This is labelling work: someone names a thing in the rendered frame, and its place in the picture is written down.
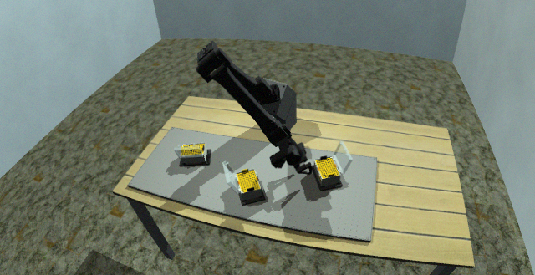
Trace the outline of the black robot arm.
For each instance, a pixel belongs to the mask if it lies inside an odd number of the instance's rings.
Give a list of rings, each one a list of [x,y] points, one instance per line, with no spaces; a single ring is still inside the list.
[[[244,73],[213,40],[197,53],[197,64],[197,73],[207,83],[212,79],[217,81],[257,122],[267,139],[275,147],[279,147],[280,151],[270,156],[271,164],[275,168],[282,168],[285,161],[290,166],[301,161],[297,143],[291,137],[289,127],[276,120],[261,106],[279,101],[279,91],[276,88],[278,85],[269,86],[264,78],[253,78]],[[212,72],[213,70],[215,71]]]

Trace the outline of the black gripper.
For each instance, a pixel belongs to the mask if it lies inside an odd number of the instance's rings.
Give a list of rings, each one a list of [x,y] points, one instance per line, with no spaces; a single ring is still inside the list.
[[[299,146],[301,149],[298,148],[298,146]],[[301,161],[300,161],[297,165],[295,165],[295,166],[293,166],[293,167],[296,169],[296,172],[297,172],[298,174],[308,174],[308,175],[312,174],[312,165],[311,165],[311,162],[309,162],[309,163],[306,164],[306,165],[304,164],[304,165],[300,166],[301,163],[308,161],[307,156],[306,156],[306,150],[305,150],[305,148],[304,148],[303,143],[301,142],[301,143],[297,144],[297,148],[298,148],[298,152],[299,152],[299,154],[300,154],[300,156],[301,156],[302,159],[301,159]],[[309,172],[304,171],[304,170],[306,170],[306,169],[309,169]]]

